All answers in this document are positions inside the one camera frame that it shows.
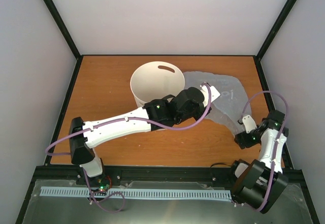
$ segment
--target gray wall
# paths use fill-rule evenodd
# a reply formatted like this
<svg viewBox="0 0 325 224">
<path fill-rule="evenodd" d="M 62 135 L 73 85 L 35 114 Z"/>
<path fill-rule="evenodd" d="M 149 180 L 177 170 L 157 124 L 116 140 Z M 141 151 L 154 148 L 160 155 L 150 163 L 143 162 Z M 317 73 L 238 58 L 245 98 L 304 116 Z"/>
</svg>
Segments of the gray wall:
<svg viewBox="0 0 325 224">
<path fill-rule="evenodd" d="M 42 0 L 0 0 L 0 223 L 14 223 L 75 59 Z"/>
<path fill-rule="evenodd" d="M 82 54 L 257 54 L 286 0 L 54 0 Z"/>
<path fill-rule="evenodd" d="M 295 167 L 304 172 L 321 223 L 325 223 L 324 3 L 298 0 L 262 60 L 270 88 L 288 100 L 289 151 Z"/>
</svg>

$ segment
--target wooden tabletop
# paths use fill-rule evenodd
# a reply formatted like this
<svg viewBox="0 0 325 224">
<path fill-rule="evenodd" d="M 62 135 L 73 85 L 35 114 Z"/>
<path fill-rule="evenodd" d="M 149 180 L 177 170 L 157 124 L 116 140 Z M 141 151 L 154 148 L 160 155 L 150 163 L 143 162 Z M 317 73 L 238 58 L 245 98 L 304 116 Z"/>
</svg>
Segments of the wooden tabletop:
<svg viewBox="0 0 325 224">
<path fill-rule="evenodd" d="M 262 90 L 250 56 L 85 56 L 61 127 L 59 138 L 69 132 L 71 120 L 100 120 L 136 109 L 129 86 L 132 73 L 150 61 L 166 61 L 181 71 L 230 75 L 243 84 L 248 97 Z M 263 95 L 251 103 L 256 123 L 268 114 Z M 182 126 L 193 123 L 188 120 Z M 105 165 L 201 166 L 215 162 L 231 164 L 236 159 L 249 163 L 258 157 L 260 146 L 241 150 L 223 125 L 204 120 L 186 131 L 154 131 L 132 134 L 96 147 Z M 54 152 L 69 152 L 69 142 Z M 54 156 L 52 164 L 70 164 L 69 156 Z"/>
</svg>

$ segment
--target white bin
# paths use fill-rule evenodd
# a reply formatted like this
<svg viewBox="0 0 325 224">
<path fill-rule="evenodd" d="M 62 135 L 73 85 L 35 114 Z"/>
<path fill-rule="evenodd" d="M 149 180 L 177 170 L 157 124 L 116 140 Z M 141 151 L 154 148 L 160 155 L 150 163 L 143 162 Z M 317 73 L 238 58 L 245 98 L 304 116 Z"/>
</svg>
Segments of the white bin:
<svg viewBox="0 0 325 224">
<path fill-rule="evenodd" d="M 169 94 L 178 95 L 184 89 L 185 79 L 173 64 L 153 61 L 143 64 L 132 74 L 130 87 L 137 106 Z"/>
</svg>

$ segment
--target black frame bar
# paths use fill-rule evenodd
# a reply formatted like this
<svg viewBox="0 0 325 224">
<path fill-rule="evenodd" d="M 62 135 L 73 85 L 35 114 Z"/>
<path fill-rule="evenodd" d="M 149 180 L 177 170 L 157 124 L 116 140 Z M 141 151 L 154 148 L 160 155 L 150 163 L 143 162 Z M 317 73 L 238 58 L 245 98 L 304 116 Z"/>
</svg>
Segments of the black frame bar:
<svg viewBox="0 0 325 224">
<path fill-rule="evenodd" d="M 78 76 L 78 72 L 81 66 L 83 55 L 80 55 L 71 35 L 69 34 L 67 27 L 65 26 L 53 0 L 43 0 L 46 4 L 48 10 L 50 11 L 53 19 L 55 20 L 58 28 L 60 29 L 63 37 L 65 38 L 68 46 L 70 47 L 73 55 L 75 56 L 77 62 L 76 66 L 67 90 L 66 97 L 63 102 L 63 106 L 55 127 L 55 131 L 51 142 L 54 142 L 58 138 L 64 116 L 67 111 L 67 107 L 70 101 L 70 97 Z M 272 26 L 269 34 L 267 35 L 263 45 L 261 46 L 257 55 L 252 55 L 256 71 L 263 90 L 269 90 L 263 68 L 261 65 L 261 60 L 268 48 L 270 47 L 272 41 L 274 40 L 276 34 L 290 13 L 292 7 L 297 0 L 287 0 L 282 11 L 280 12 L 278 18 L 276 19 L 274 25 Z M 270 94 L 264 94 L 266 104 L 269 110 L 275 109 L 272 97 Z M 311 214 L 314 223 L 319 223 L 314 205 L 312 203 L 307 184 L 304 175 L 301 170 L 294 170 L 292 161 L 290 159 L 289 151 L 285 145 L 283 148 L 282 158 L 285 164 L 283 169 L 284 175 L 289 178 L 290 183 L 299 183 L 308 209 Z M 39 179 L 74 179 L 80 184 L 83 184 L 82 178 L 78 178 L 78 175 L 82 175 L 81 169 L 78 166 L 73 165 L 51 165 L 51 157 L 47 156 L 43 166 L 36 167 L 30 186 L 26 193 L 25 200 L 21 207 L 19 216 L 16 223 L 22 223 L 28 203 L 30 200 L 30 195 L 33 191 L 35 181 Z M 224 187 L 225 189 L 230 189 L 233 184 L 233 179 L 230 177 L 230 168 L 193 168 L 193 167 L 122 167 L 122 166 L 105 166 L 105 172 L 112 176 L 113 185 L 119 185 L 121 181 L 179 181 L 179 182 L 199 182 L 204 183 L 213 187 Z"/>
</svg>

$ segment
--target transparent plastic sheet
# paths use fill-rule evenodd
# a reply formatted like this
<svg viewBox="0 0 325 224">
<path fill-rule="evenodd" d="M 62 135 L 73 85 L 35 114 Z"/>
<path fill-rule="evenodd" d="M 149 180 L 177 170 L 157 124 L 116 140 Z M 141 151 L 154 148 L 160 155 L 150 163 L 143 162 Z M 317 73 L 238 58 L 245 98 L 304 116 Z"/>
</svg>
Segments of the transparent plastic sheet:
<svg viewBox="0 0 325 224">
<path fill-rule="evenodd" d="M 212 110 L 206 119 L 225 125 L 233 135 L 245 131 L 238 119 L 244 109 L 248 97 L 241 82 L 232 76 L 217 75 L 204 72 L 185 72 L 185 88 L 199 88 L 203 82 L 215 86 L 221 96 L 213 102 Z M 245 114 L 251 114 L 250 105 Z"/>
<path fill-rule="evenodd" d="M 312 223 L 299 184 L 289 184 L 277 202 L 266 214 L 250 207 L 237 206 L 220 201 L 191 200 L 126 200 L 123 211 L 108 214 L 96 205 L 89 205 L 86 198 L 39 197 L 41 186 L 73 186 L 75 181 L 37 181 L 23 223 Z M 120 188 L 161 189 L 211 189 L 198 183 L 174 182 L 121 182 Z M 104 208 L 118 208 L 121 200 L 103 202 Z"/>
</svg>

